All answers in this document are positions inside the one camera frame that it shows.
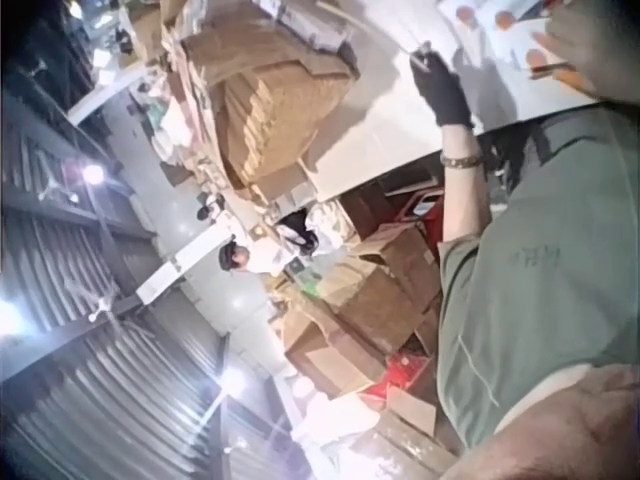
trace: wristwatch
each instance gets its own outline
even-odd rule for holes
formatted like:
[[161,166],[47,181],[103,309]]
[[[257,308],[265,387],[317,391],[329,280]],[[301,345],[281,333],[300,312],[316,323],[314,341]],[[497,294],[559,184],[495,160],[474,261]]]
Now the wristwatch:
[[453,168],[455,170],[474,168],[482,163],[482,154],[478,153],[462,158],[447,158],[444,155],[440,155],[440,163],[442,163],[445,168]]

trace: ceiling light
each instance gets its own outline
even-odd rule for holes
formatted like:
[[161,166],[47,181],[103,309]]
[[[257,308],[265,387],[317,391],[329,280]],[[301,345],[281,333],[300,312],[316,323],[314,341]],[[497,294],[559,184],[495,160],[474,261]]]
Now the ceiling light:
[[232,397],[239,397],[246,387],[244,375],[234,369],[227,369],[220,377],[222,390]]
[[100,70],[98,72],[98,85],[106,87],[116,80],[116,72],[113,70]]
[[101,48],[96,48],[93,51],[93,58],[91,60],[91,63],[93,63],[93,66],[96,68],[104,68],[109,64],[111,57],[112,55],[110,52],[102,50]]
[[24,325],[18,309],[12,304],[0,300],[0,337],[18,335],[23,330]]
[[291,394],[297,399],[307,398],[315,390],[309,377],[298,377],[291,386]]
[[82,9],[80,8],[80,5],[78,5],[78,2],[71,2],[69,5],[69,13],[72,17],[82,20]]
[[113,15],[107,12],[98,19],[98,21],[95,23],[95,28],[104,27],[111,20],[113,20]]
[[100,165],[87,165],[82,170],[82,178],[89,185],[100,185],[104,182],[104,170]]

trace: floor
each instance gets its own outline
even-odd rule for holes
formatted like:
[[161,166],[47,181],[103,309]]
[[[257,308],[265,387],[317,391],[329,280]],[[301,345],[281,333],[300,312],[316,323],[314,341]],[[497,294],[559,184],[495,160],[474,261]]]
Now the floor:
[[[113,150],[124,164],[122,175],[136,192],[134,209],[145,226],[158,233],[156,247],[164,258],[206,228],[196,219],[200,190],[193,180],[171,186],[140,122],[127,111],[128,104],[128,94],[121,94],[109,101],[103,114],[113,132]],[[227,201],[243,221],[255,221],[249,205],[238,198]],[[218,332],[231,333],[232,351],[256,373],[267,377],[291,371],[293,367],[267,323],[274,311],[257,276],[223,272],[216,249],[185,277],[185,294]]]

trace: gray t-shirt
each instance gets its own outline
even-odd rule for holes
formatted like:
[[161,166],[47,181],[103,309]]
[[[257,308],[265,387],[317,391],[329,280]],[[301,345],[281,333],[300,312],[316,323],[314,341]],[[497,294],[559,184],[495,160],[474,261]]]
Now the gray t-shirt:
[[470,448],[549,374],[638,363],[637,125],[595,107],[543,131],[507,210],[440,245],[438,392]]

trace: hand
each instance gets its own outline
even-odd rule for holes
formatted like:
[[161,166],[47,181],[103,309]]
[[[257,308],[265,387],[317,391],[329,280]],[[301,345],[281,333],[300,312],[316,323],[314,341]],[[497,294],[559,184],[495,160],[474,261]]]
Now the hand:
[[[427,68],[421,68],[416,62],[421,62]],[[449,71],[438,53],[415,52],[411,59],[411,71],[416,88],[433,110],[438,126],[464,125],[473,128],[471,111],[460,79]]]
[[534,38],[586,77],[583,90],[640,104],[640,36],[631,25],[633,16],[623,11],[635,3],[573,0],[554,7],[546,35]]

